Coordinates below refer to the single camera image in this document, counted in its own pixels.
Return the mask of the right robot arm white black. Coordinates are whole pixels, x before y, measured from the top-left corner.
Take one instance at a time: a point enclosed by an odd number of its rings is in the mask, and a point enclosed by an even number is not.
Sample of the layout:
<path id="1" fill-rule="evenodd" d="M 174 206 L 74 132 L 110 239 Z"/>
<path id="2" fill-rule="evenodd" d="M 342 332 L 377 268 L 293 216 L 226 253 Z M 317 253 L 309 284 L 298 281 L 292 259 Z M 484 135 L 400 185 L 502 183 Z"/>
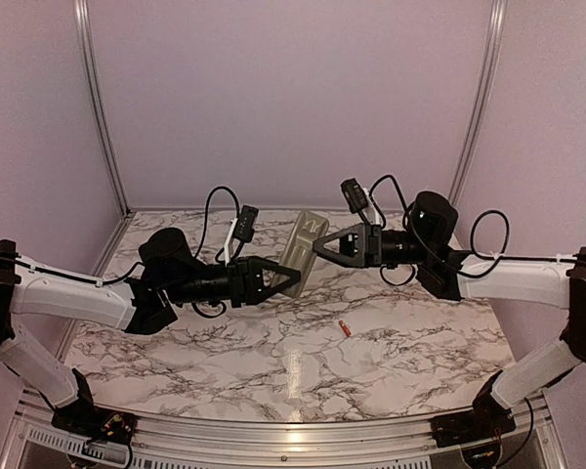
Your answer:
<path id="1" fill-rule="evenodd" d="M 438 299 L 503 299 L 544 304 L 568 312 L 560 336 L 489 378 L 464 420 L 483 438 L 529 394 L 586 363 L 586 247 L 569 257 L 488 255 L 449 246 L 457 211 L 436 192 L 419 192 L 402 230 L 360 223 L 314 241 L 322 259 L 345 268 L 416 269 L 421 286 Z"/>

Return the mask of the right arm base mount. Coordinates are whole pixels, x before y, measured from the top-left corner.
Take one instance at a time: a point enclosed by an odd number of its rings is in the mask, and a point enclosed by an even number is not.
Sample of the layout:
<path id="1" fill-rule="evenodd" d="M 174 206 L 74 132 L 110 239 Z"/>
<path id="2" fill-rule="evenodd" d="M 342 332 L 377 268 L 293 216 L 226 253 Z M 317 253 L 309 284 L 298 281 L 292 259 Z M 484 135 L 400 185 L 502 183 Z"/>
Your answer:
<path id="1" fill-rule="evenodd" d="M 478 396 L 469 410 L 433 417 L 432 436 L 439 448 L 497 438 L 516 430 L 512 411 L 491 396 Z"/>

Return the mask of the grey white remote control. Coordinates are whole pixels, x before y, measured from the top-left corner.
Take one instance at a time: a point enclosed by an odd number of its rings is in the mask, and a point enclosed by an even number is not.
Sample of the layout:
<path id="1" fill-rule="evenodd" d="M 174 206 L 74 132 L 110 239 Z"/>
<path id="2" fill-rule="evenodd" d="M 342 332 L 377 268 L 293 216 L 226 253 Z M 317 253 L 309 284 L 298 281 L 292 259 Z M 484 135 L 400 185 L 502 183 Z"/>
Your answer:
<path id="1" fill-rule="evenodd" d="M 278 264 L 297 270 L 301 277 L 295 285 L 283 291 L 284 295 L 290 298 L 298 298 L 301 295 L 316 258 L 313 250 L 314 242 L 325 236 L 328 228 L 327 218 L 311 211 L 299 213 Z"/>

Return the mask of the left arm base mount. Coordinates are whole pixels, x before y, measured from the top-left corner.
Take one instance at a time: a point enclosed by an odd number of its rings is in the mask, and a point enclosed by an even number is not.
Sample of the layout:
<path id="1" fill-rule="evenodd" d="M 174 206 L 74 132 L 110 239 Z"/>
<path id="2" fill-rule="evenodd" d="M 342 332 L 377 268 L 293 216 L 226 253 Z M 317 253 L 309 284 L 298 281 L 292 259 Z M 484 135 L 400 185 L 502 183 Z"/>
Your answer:
<path id="1" fill-rule="evenodd" d="M 54 407 L 52 425 L 85 436 L 90 442 L 129 445 L 137 416 L 131 412 L 95 405 L 86 378 L 75 368 L 72 372 L 77 384 L 77 399 L 71 404 Z"/>

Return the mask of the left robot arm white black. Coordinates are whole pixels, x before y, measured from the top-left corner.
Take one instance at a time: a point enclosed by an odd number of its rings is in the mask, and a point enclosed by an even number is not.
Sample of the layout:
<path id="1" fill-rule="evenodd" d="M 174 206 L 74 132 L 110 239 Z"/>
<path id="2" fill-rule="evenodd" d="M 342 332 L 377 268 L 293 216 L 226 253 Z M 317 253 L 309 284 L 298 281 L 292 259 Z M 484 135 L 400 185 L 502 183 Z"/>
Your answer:
<path id="1" fill-rule="evenodd" d="M 32 337 L 17 314 L 54 316 L 106 325 L 128 334 L 152 335 L 191 303 L 259 305 L 296 285 L 299 271 L 258 256 L 208 265 L 191 253 L 176 228 L 153 234 L 139 249 L 139 277 L 81 277 L 54 271 L 19 255 L 0 241 L 0 362 L 37 389 L 84 435 L 104 426 L 86 379 L 66 367 Z"/>

